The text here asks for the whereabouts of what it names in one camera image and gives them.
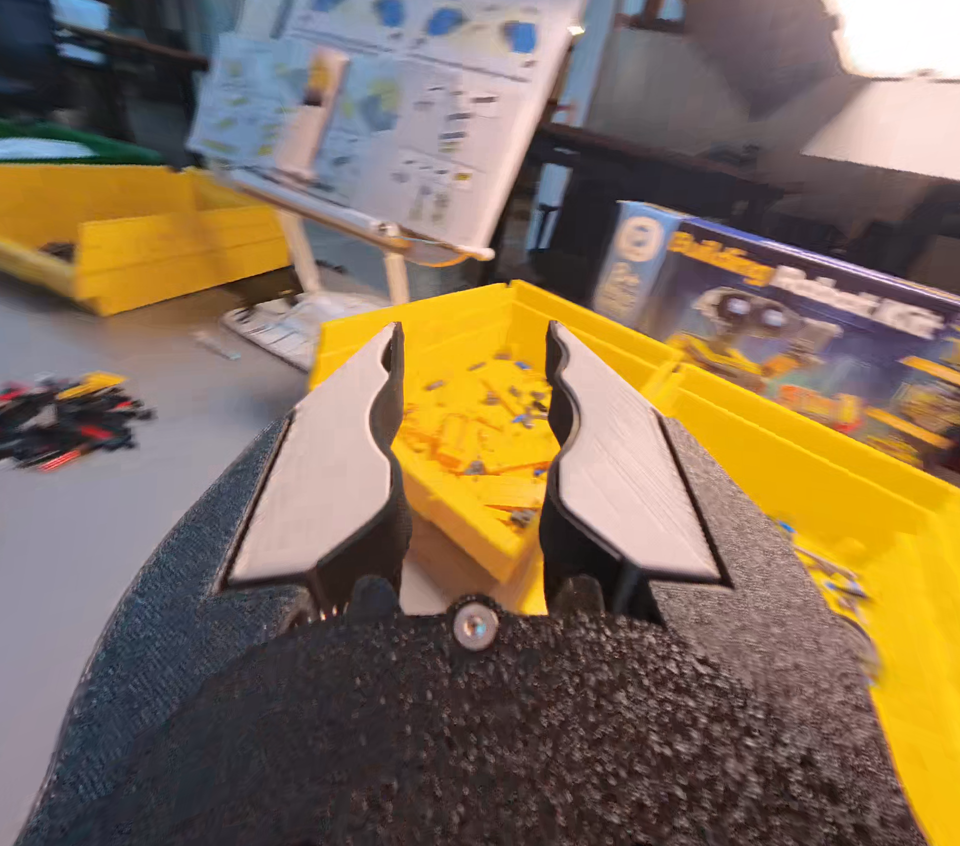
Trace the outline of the green storage bin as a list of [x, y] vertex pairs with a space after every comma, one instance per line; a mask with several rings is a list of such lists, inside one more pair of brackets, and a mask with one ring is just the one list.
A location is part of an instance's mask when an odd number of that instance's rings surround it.
[[54, 122], [1, 119], [1, 164], [165, 167], [162, 154]]

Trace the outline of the heap of yellow pieces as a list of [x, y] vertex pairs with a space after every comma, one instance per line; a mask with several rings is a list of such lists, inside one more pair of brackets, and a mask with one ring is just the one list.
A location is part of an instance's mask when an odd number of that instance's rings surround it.
[[426, 377], [405, 408], [400, 443], [426, 497], [476, 528], [532, 531], [559, 451], [543, 372], [514, 347]]

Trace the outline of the heap of blue grey pieces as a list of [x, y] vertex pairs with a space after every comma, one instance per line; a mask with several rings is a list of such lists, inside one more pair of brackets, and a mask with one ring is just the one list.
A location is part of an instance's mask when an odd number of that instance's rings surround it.
[[866, 607], [872, 602], [870, 594], [855, 572], [799, 542], [797, 530], [791, 524], [782, 519], [777, 519], [775, 524], [820, 590], [829, 609], [843, 625], [867, 684], [875, 687], [882, 679], [883, 660], [869, 629]]

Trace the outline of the instruction booklet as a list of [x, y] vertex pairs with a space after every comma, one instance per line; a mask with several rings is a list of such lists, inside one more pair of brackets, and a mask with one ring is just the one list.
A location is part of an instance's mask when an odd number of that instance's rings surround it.
[[223, 34], [192, 152], [308, 217], [486, 258], [588, 0], [267, 0]]

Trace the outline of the pile of small building pins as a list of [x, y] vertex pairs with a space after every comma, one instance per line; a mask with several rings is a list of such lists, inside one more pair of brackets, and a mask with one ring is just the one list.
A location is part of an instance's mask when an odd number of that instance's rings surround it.
[[2, 464], [50, 473], [94, 453], [135, 448], [135, 424], [156, 420], [158, 413], [132, 396], [126, 382], [94, 371], [2, 385]]

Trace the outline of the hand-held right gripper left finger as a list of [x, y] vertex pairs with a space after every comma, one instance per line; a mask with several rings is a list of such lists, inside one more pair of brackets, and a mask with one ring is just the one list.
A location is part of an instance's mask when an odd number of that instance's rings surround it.
[[402, 586], [404, 354], [402, 323], [390, 322], [295, 406], [247, 505], [227, 588], [353, 588], [367, 576]]

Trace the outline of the grey desk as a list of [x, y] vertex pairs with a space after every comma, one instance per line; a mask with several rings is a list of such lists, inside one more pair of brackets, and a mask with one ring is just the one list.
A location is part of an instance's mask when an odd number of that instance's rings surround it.
[[[2, 844], [30, 811], [117, 601], [210, 483], [303, 395], [301, 372], [222, 329], [240, 301], [238, 287], [218, 287], [101, 318], [2, 276], [2, 383], [113, 372], [157, 412], [132, 449], [54, 472], [2, 468]], [[195, 331], [241, 360], [200, 348]]]

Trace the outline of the robot kit box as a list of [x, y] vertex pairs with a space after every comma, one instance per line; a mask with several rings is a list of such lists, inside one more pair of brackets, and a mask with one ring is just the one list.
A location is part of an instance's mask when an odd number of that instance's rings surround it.
[[958, 475], [958, 298], [666, 207], [617, 203], [592, 308], [680, 361]]

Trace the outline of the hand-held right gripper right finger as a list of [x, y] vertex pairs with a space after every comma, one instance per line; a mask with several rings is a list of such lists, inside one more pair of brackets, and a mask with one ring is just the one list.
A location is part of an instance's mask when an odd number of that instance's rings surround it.
[[545, 373], [557, 444], [541, 510], [554, 574], [720, 584], [722, 565], [660, 411], [570, 328], [552, 320]]

